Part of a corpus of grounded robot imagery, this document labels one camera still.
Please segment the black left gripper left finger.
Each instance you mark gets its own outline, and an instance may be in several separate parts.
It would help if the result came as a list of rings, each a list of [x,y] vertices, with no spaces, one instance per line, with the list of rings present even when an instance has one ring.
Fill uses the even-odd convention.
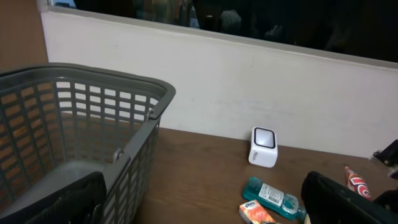
[[[38,202],[1,218],[1,223],[99,223],[106,194],[103,174],[92,172]]]

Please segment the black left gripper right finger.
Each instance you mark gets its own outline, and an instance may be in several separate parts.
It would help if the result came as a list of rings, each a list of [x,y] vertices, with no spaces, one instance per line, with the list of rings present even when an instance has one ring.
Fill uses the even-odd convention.
[[[303,181],[301,198],[312,224],[397,224],[397,214],[319,172]]]

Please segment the red chocolate bar wrapper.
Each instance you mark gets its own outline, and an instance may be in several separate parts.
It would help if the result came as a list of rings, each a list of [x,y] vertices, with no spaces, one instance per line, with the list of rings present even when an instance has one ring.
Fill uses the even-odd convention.
[[[346,186],[360,196],[371,200],[371,194],[366,181],[350,167],[345,166]]]

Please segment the blue mouthwash bottle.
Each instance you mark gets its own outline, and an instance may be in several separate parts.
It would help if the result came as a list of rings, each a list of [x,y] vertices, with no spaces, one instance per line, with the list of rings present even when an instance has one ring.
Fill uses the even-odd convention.
[[[257,200],[263,207],[276,212],[288,220],[304,222],[307,212],[298,198],[284,193],[263,182],[257,177],[250,177],[243,190],[243,198]]]

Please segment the small orange snack pack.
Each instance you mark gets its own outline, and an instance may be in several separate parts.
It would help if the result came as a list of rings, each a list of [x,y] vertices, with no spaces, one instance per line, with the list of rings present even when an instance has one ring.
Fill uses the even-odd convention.
[[[275,223],[275,220],[257,200],[241,204],[239,214],[247,224]]]

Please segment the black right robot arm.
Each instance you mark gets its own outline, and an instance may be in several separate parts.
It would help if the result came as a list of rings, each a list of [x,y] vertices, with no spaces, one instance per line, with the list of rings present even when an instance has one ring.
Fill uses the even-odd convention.
[[[397,180],[397,140],[384,150],[374,152],[369,160],[389,178]],[[374,202],[386,210],[397,213],[397,189],[385,191],[374,199]]]

